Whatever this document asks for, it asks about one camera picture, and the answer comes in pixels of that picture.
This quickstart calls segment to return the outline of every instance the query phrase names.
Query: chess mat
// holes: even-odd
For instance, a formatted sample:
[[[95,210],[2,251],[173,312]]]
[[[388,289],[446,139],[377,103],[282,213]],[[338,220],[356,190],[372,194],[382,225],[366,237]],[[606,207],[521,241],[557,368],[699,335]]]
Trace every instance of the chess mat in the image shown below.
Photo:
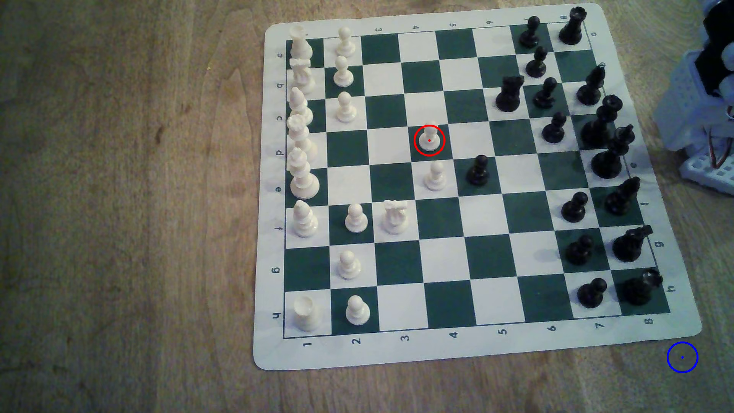
[[[296,198],[290,193],[286,154],[292,147],[288,65],[293,24],[266,34],[254,356],[267,370],[337,367],[444,359],[661,340],[697,334],[700,318],[680,251],[645,148],[602,10],[584,4],[583,38],[558,40],[573,5],[435,13],[349,21],[312,21],[316,88],[306,95],[313,111],[309,138],[319,153],[311,162],[320,190],[306,202],[319,220],[309,238],[293,233]],[[525,73],[533,49],[518,43],[526,20],[538,15],[539,46],[548,50],[541,78]],[[333,82],[339,27],[353,31],[349,58],[355,80]],[[597,107],[575,97],[589,72],[606,64],[603,95],[624,102],[614,128],[632,123],[636,140],[615,179],[591,170],[594,155],[580,139]],[[526,77],[520,108],[495,105],[503,76]],[[532,104],[545,78],[558,81],[552,109]],[[338,94],[346,90],[358,117],[336,119]],[[565,138],[550,144],[542,128],[555,112],[568,115]],[[414,146],[426,124],[444,133],[443,150],[428,157]],[[489,157],[489,182],[465,180],[473,158]],[[448,184],[428,190],[430,162],[446,167]],[[630,176],[642,188],[628,214],[605,211],[604,198]],[[569,223],[561,206],[573,193],[589,196],[586,216]],[[382,227],[382,202],[406,200],[410,226],[392,235]],[[364,232],[344,225],[349,204],[369,219]],[[653,227],[642,255],[619,261],[611,243],[627,229]],[[595,241],[592,258],[572,265],[565,248],[582,234]],[[338,275],[338,257],[350,250],[360,260],[356,279]],[[620,302],[616,286],[658,268],[664,285],[644,306]],[[602,304],[584,308],[576,290],[594,278],[607,281]],[[307,295],[323,311],[319,328],[294,325],[293,302]],[[371,317],[353,326],[346,302],[359,295]]]

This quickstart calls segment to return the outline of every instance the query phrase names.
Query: wood grain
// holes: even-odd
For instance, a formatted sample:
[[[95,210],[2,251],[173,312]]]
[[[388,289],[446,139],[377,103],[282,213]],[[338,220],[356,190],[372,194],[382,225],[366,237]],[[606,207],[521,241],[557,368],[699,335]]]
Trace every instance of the wood grain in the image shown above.
[[[599,1],[694,293],[701,356],[643,342],[270,373],[252,361],[265,30],[555,1],[0,1],[0,411],[731,412],[731,197],[652,111],[698,1]]]

